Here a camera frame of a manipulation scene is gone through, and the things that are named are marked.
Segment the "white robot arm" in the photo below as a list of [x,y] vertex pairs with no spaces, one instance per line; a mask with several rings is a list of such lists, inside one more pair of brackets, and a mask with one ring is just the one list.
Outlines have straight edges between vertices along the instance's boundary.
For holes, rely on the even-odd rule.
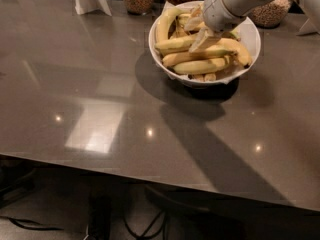
[[[204,0],[201,13],[191,23],[202,20],[206,27],[201,30],[189,49],[196,52],[217,42],[223,33],[240,25],[256,7],[264,6],[274,0]],[[293,0],[308,17],[310,28],[307,33],[320,32],[320,0]]]

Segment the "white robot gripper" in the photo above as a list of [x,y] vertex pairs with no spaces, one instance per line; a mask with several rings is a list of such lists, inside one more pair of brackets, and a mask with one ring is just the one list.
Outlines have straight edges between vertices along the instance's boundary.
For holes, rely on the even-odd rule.
[[184,25],[185,31],[200,30],[189,51],[195,53],[216,44],[221,33],[232,30],[244,20],[244,16],[232,14],[223,0],[204,0],[203,5],[198,4],[191,10]]

